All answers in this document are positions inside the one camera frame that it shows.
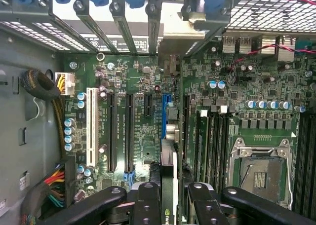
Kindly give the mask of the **green Dell motherboard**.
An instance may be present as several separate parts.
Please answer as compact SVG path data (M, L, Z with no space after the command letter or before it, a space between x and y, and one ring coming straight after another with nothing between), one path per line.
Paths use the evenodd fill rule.
M221 192L222 116L228 106L229 133L225 187L233 143L276 144L287 138L292 148L292 209L305 214L316 207L316 40L278 37L262 40L214 40L207 49L183 58L183 95L190 97L187 159L182 185L195 180L197 111L208 110L207 179L212 185L214 114L220 117L216 192ZM75 95L65 98L65 150L75 157L74 201L109 186L130 190L150 180L150 164L160 164L161 79L157 57L98 54L64 56L65 73L75 75ZM86 89L99 89L99 159L86 164ZM108 93L117 102L117 167L107 172ZM144 116L144 95L153 95L153 114ZM125 96L134 95L134 163L125 169Z

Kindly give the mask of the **white PCI expansion slot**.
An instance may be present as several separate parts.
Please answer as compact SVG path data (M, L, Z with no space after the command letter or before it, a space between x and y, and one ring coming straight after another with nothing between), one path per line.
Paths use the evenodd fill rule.
M86 164L95 167L99 159L99 89L86 89Z

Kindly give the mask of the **short black expansion slot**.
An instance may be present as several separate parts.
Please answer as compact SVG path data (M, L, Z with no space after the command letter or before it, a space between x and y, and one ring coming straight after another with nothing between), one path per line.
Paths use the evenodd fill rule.
M144 116L151 117L153 114L153 95L145 94L144 95Z

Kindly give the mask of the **CPU socket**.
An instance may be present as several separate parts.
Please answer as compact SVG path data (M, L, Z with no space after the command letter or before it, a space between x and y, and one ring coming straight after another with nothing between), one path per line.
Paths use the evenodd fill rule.
M229 158L227 185L291 209L293 192L292 148L289 139L276 144L246 144L242 137L233 143Z

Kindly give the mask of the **blue expansion slot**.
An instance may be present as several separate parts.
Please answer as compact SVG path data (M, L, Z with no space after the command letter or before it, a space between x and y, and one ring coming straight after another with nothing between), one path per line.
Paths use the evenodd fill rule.
M161 139L165 139L166 137L166 125L167 125L167 118L166 118L166 107L168 103L172 102L172 94L170 93L163 93L162 95L162 118L161 118Z

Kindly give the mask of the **long black expansion slot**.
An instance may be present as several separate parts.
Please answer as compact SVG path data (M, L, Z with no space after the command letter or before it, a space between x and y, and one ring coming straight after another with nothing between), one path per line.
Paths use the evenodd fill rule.
M107 127L107 172L113 173L117 167L117 102L115 93L108 93Z
M125 169L126 173L133 171L134 163L134 95L125 96Z
M183 96L183 153L184 161L187 159L188 133L189 133L190 97Z

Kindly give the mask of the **black RAM slot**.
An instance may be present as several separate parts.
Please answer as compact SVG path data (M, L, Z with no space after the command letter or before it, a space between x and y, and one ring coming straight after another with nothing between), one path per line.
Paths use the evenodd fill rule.
M228 144L228 133L229 133L229 115L228 106L221 106L220 115L222 116L222 153L221 153L221 171L220 171L220 187L225 187L225 173L226 173L226 161L227 161L227 144Z
M201 153L201 181L206 182L207 179L207 155L208 155L208 129L209 129L209 117L208 110L201 110L201 132L202 137L202 153Z
M212 185L216 187L216 174L217 174L217 160L218 160L218 144L219 144L219 131L220 131L220 117L217 113L214 114L213 126L213 155L212 155Z
M196 143L195 143L195 181L199 181L200 177L200 155L201 155L201 149L200 149L200 111L197 111L196 114Z

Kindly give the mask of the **white power connector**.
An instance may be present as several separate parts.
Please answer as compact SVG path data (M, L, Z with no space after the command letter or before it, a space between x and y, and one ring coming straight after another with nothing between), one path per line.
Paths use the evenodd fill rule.
M62 96L75 95L75 75L72 73L55 73L55 84Z

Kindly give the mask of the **grey metal PC case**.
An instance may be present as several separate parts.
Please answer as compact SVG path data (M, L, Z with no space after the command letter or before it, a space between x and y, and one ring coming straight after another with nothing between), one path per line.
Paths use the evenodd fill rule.
M316 40L316 0L225 0L223 23L207 22L203 4L145 0L131 9L125 0L0 0L0 225L43 225L95 194L74 201L75 157L64 145L67 96L55 84L64 56L158 58L170 20L192 21L204 32L184 58L225 38Z

